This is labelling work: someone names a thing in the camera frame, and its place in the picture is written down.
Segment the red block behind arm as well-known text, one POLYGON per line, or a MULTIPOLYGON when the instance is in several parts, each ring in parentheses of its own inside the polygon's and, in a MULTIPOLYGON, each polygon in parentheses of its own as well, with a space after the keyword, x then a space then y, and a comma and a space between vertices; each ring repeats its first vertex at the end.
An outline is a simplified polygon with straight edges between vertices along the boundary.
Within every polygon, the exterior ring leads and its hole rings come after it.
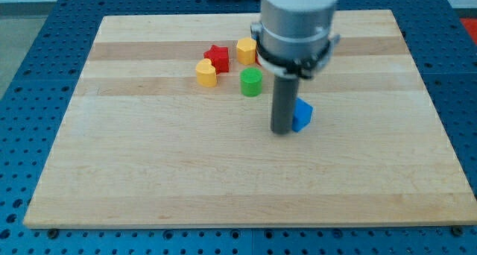
POLYGON ((261 66, 261 63, 259 62, 259 55, 258 55, 257 52, 255 52, 255 64, 256 64, 257 66, 261 66))

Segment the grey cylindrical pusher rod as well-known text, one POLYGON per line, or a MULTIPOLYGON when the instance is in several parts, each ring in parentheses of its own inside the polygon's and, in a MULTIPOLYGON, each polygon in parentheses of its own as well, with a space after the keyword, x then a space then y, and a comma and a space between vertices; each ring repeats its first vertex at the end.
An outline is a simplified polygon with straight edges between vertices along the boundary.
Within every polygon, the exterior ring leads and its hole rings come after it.
POLYGON ((274 77, 271 108, 271 131, 273 133, 287 134, 291 130, 298 88, 298 77, 274 77))

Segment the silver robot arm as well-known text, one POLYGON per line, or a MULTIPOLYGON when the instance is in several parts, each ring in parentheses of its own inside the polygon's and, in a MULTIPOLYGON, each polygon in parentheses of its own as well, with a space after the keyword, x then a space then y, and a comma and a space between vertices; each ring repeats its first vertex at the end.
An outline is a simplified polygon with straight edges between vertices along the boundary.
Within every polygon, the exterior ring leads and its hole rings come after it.
POLYGON ((261 0, 259 21, 250 26, 259 63, 274 75, 271 131, 292 129, 301 79, 311 80, 332 56, 340 37, 331 36, 338 0, 261 0))

